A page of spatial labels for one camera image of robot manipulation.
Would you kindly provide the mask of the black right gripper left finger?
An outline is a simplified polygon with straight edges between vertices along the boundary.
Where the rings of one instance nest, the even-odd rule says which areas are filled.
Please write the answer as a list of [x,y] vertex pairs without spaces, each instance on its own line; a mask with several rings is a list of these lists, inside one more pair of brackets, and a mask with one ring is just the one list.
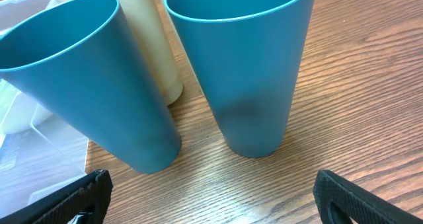
[[1,218],[5,223],[77,223],[102,224],[113,189],[107,170],[96,170],[48,196]]

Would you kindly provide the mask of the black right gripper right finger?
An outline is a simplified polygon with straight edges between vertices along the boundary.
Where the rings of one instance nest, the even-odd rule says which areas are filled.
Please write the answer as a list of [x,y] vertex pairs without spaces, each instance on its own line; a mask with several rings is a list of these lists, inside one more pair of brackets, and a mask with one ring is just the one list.
[[313,187],[324,224],[422,224],[422,220],[330,170],[319,170]]

